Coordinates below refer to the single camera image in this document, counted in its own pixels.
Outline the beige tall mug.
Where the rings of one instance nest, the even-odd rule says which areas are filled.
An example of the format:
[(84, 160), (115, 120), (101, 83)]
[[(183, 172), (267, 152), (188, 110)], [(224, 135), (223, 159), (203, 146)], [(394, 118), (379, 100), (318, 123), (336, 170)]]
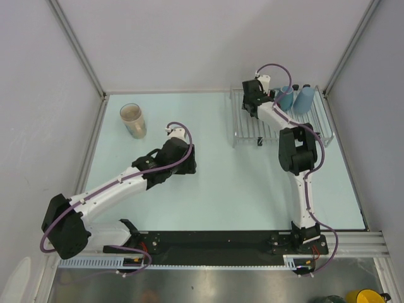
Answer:
[(135, 139), (143, 139), (146, 136), (146, 122), (142, 113), (142, 117), (140, 117), (137, 121), (134, 122), (124, 122), (124, 125), (130, 135)]

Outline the clear plastic cup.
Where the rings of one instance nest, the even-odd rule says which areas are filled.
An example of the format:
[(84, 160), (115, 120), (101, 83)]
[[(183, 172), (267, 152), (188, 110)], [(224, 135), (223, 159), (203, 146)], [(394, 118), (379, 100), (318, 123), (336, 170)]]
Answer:
[(142, 111), (138, 104), (126, 104), (119, 111), (120, 117), (124, 122), (134, 122), (142, 117)]

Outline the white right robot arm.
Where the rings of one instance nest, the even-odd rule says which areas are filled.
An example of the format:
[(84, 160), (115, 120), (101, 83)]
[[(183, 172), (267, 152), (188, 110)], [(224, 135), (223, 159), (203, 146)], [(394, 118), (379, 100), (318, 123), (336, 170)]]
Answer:
[(242, 108), (278, 132), (278, 159), (290, 179), (295, 204), (291, 246), (298, 253), (306, 253), (321, 237), (320, 223), (312, 206), (312, 173), (318, 160), (316, 140), (319, 137), (311, 124), (300, 124), (286, 115), (264, 92), (258, 79), (244, 81), (242, 89)]

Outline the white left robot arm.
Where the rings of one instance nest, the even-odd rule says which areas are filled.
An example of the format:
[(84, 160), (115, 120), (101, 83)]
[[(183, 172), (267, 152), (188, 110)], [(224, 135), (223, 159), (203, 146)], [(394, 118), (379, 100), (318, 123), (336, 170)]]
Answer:
[(135, 160), (116, 178), (88, 192), (66, 198), (54, 196), (41, 229), (42, 242), (49, 241), (61, 259), (70, 259), (94, 242), (92, 222), (112, 206), (135, 194), (164, 183), (173, 175), (196, 173), (191, 140), (169, 138), (161, 148)]

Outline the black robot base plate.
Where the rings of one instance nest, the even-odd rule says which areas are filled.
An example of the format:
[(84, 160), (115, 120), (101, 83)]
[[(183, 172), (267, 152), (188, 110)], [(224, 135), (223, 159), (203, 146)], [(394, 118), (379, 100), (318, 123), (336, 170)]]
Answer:
[(125, 248), (144, 249), (152, 265), (274, 266), (284, 255), (325, 256), (325, 235), (303, 243), (295, 230), (139, 231), (126, 219), (129, 239), (123, 248), (103, 247), (104, 253), (128, 254)]

